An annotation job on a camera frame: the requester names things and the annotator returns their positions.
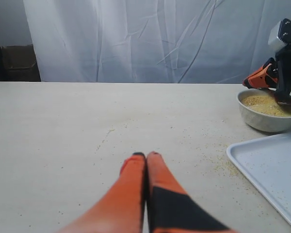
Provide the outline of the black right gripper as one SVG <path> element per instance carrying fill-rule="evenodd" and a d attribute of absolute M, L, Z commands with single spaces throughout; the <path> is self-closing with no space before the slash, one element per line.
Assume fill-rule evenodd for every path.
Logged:
<path fill-rule="evenodd" d="M 276 94 L 291 96 L 291 45 L 275 52 L 275 59 L 269 58 L 242 84 L 248 89 L 274 88 Z"/>

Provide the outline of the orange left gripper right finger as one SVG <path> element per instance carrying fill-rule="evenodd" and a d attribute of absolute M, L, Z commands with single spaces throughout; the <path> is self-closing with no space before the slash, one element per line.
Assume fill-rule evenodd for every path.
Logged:
<path fill-rule="evenodd" d="M 201 208 L 175 179 L 161 154 L 147 156 L 151 233 L 234 233 Z"/>

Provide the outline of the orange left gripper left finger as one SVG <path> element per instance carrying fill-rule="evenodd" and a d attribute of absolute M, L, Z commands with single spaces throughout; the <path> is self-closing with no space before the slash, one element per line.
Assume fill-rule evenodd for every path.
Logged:
<path fill-rule="evenodd" d="M 140 233 L 143 229 L 146 158 L 132 154 L 119 178 L 86 213 L 59 230 L 60 233 Z"/>

